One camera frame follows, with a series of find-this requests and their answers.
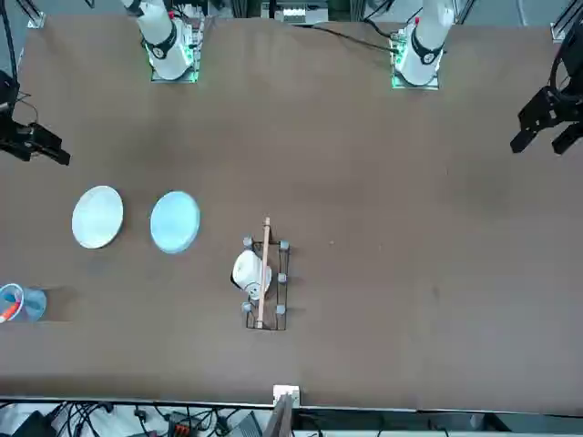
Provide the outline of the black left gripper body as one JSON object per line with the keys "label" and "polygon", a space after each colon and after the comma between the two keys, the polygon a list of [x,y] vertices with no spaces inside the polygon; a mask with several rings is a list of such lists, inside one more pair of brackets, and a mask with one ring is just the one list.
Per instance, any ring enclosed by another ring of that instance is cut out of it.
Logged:
{"label": "black left gripper body", "polygon": [[582,67],[570,72],[563,63],[553,67],[556,121],[582,121]]}

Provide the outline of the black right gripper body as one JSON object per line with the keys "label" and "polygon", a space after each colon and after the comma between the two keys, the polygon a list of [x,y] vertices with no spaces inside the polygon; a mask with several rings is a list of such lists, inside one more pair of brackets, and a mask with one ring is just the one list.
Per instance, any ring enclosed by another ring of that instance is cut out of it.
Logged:
{"label": "black right gripper body", "polygon": [[19,82],[9,76],[5,71],[0,71],[0,104],[1,117],[12,118],[15,110],[15,103],[19,94]]}

